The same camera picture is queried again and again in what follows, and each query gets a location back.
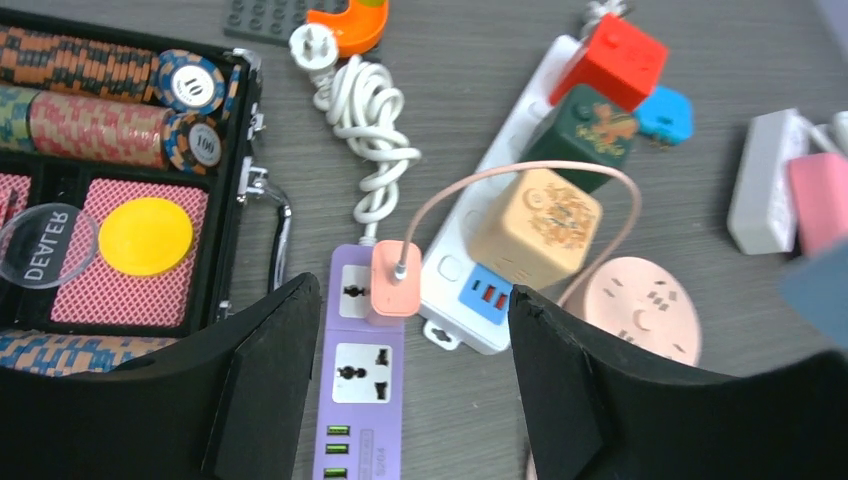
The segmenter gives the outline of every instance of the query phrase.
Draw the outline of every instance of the case handle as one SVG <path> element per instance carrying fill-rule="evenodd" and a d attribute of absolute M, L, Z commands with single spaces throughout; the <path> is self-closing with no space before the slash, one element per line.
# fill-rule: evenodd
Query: case handle
<path fill-rule="evenodd" d="M 239 179 L 239 202 L 249 197 L 268 199 L 277 206 L 277 229 L 268 270 L 268 293 L 280 288 L 286 278 L 286 260 L 291 232 L 292 208 L 286 193 L 271 182 L 268 170 L 253 165 L 253 157 L 245 157 L 244 169 Z"/>

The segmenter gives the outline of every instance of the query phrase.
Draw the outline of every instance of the printed logo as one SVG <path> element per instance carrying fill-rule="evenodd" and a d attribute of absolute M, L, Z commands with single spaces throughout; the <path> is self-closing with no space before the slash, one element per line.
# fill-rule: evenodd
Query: printed logo
<path fill-rule="evenodd" d="M 639 122 L 628 113 L 615 113 L 608 103 L 596 103 L 593 109 L 598 117 L 597 123 L 588 127 L 577 125 L 577 138 L 591 143 L 595 151 L 602 155 L 624 155 L 626 150 L 618 141 L 632 140 L 639 131 Z"/>
<path fill-rule="evenodd" d="M 524 204 L 532 212 L 530 226 L 546 245 L 567 250 L 586 247 L 597 216 L 586 205 L 582 192 L 549 183 L 544 189 L 528 190 Z"/>

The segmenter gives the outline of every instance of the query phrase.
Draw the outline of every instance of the white power strip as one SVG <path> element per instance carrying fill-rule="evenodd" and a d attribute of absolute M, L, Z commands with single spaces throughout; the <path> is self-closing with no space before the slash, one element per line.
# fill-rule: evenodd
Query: white power strip
<path fill-rule="evenodd" d="M 548 104 L 548 95 L 579 46 L 572 37 L 557 37 L 476 171 L 518 161 L 536 125 L 553 109 Z M 421 272 L 421 316 L 427 319 L 424 335 L 446 350 L 455 350 L 461 343 L 485 355 L 509 348 L 506 308 L 493 312 L 489 305 L 481 313 L 481 308 L 487 308 L 481 304 L 491 303 L 489 299 L 499 298 L 500 293 L 509 295 L 511 286 L 491 272 L 481 271 L 482 267 L 468 256 L 466 246 L 486 209 L 514 176 L 492 177 L 466 188 L 424 257 Z M 487 296 L 485 302 L 480 301 L 480 291 Z M 473 302 L 460 300 L 460 296 L 466 298 L 468 294 L 478 298 Z"/>

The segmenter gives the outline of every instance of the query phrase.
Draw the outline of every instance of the blue usb port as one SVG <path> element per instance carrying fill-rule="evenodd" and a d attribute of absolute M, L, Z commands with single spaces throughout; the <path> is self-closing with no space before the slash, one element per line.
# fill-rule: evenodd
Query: blue usb port
<path fill-rule="evenodd" d="M 486 320 L 506 321 L 512 284 L 482 265 L 476 265 L 459 294 L 459 301 Z"/>

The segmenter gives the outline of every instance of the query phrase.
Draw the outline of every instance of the white power adapter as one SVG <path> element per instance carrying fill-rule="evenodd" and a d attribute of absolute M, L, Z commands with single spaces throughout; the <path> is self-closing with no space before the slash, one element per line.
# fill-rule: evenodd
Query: white power adapter
<path fill-rule="evenodd" d="M 790 108 L 751 120 L 727 229 L 746 255 L 791 252 L 798 219 L 786 163 L 809 152 L 813 129 Z"/>

